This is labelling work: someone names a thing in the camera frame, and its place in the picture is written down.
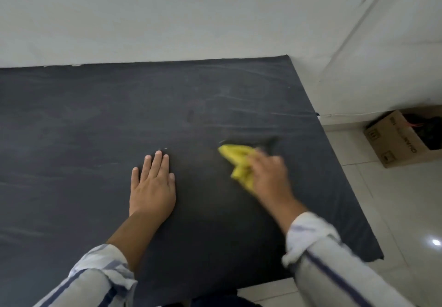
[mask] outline person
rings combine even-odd
[[[293,196],[281,157],[260,150],[249,156],[254,196],[286,236],[282,257],[307,306],[412,306],[340,242],[333,226]],[[105,244],[86,253],[69,276],[36,307],[130,306],[134,272],[158,227],[175,206],[169,156],[146,156],[139,177],[132,170],[129,217]],[[191,306],[255,306],[236,295],[194,299]]]

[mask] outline white wall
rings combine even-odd
[[[370,113],[442,102],[441,9],[442,0],[0,0],[0,67],[289,54],[318,112]]]

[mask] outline rag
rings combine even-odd
[[[255,151],[247,145],[224,144],[218,148],[219,153],[235,165],[231,178],[237,180],[250,193],[253,192],[253,173],[247,156]]]

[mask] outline sleeve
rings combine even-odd
[[[102,244],[85,254],[35,307],[129,307],[136,284],[121,251]]]
[[[290,226],[282,263],[308,306],[413,307],[341,243],[333,226],[311,212]]]

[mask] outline open cardboard box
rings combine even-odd
[[[365,136],[384,167],[409,165],[442,158],[442,149],[430,150],[409,125],[404,114],[442,117],[442,105],[395,110],[365,130]]]

